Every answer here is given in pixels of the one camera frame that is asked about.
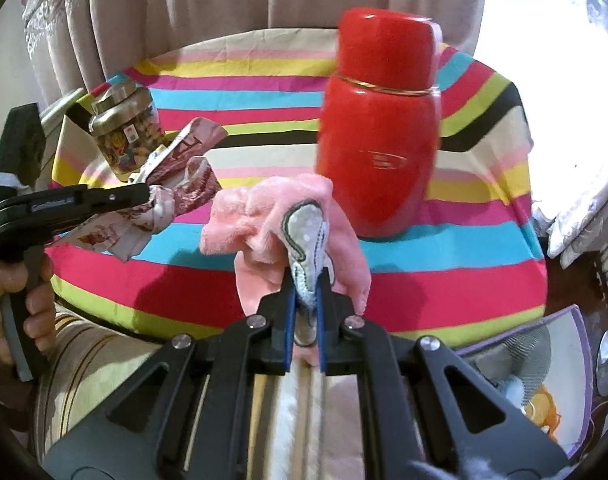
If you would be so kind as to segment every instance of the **brown floor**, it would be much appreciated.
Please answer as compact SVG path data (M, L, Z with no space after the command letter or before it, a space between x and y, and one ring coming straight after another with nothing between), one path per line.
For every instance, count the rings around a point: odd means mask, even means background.
M551 314L571 304L576 304L584 316L589 336L593 359L596 357L602 334L608 328L608 291L599 267L598 253L582 254L570 267L563 269L559 259L546 260L548 270L548 299L546 314ZM608 397L593 397L593 409ZM608 405L600 407L593 413L594 430L589 427L585 442L586 450L591 450L597 443L597 436L602 434L604 418Z

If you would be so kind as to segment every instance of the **red thermos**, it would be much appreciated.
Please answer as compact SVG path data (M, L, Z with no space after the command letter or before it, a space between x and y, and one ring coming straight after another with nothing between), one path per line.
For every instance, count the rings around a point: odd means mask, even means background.
M415 219L439 146L434 88L439 26L392 10L351 9L326 86L316 171L359 237L391 237Z

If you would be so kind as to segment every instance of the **metal screw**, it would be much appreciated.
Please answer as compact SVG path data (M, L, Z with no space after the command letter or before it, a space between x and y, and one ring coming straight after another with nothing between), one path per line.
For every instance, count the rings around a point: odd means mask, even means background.
M171 339L171 344L177 350L188 348L191 345L191 336L188 334L178 334Z
M262 328L266 326L266 318L259 314L253 314L246 319L246 324L249 328Z
M357 314L355 314L354 316L347 317L344 320L344 324L347 326L347 328L350 328L351 330L357 330L364 326L365 321L362 316L358 316Z
M428 335L420 339L420 346L427 352L432 352L442 346L442 343L436 337Z

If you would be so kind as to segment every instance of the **colorful striped cloth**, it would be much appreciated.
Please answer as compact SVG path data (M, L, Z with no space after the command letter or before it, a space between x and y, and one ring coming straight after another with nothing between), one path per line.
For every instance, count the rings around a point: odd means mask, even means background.
M334 30L261 30L204 41L125 74L150 88L162 126L195 116L229 133L208 153L223 187L311 171ZM113 81L124 77L116 76ZM443 46L442 146L417 225L363 241L372 272L366 316L390 332L476 342L543 314L546 270L529 224L532 147L515 86ZM56 184L117 186L92 140L62 135ZM89 314L146 335L206 336L242 316L233 255L198 251L209 206L180 216L127 264L50 250L56 292Z

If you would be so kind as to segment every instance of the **pink towel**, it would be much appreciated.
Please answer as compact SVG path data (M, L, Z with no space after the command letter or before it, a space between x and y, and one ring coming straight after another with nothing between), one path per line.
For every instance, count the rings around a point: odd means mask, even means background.
M301 346L315 339L315 285L323 267L333 290L349 296L358 314L370 289L366 257L332 192L332 182L317 174L274 176L251 189L224 189L213 199L200 238L203 254L238 253L238 294L247 315L257 311L263 296L280 289L290 266L303 314L296 327Z

